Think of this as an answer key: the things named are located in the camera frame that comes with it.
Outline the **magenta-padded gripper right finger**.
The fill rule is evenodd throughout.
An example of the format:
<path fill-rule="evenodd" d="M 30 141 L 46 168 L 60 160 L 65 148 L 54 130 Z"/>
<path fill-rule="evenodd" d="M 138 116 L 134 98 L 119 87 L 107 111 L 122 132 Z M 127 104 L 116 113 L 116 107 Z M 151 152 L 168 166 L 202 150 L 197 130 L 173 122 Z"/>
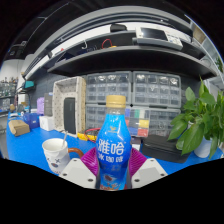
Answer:
<path fill-rule="evenodd" d="M 167 176 L 166 171 L 155 158 L 147 159 L 141 152 L 132 149 L 128 162 L 128 188 L 146 186 Z"/>

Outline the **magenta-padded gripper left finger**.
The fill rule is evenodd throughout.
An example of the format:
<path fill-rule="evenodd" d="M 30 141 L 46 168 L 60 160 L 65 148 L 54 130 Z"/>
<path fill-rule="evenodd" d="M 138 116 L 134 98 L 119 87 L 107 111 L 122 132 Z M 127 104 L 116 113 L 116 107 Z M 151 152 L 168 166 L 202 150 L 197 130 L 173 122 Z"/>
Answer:
<path fill-rule="evenodd" d="M 96 149 L 90 149 L 81 158 L 73 158 L 64 168 L 60 177 L 81 187 L 95 189 L 99 183 Z"/>

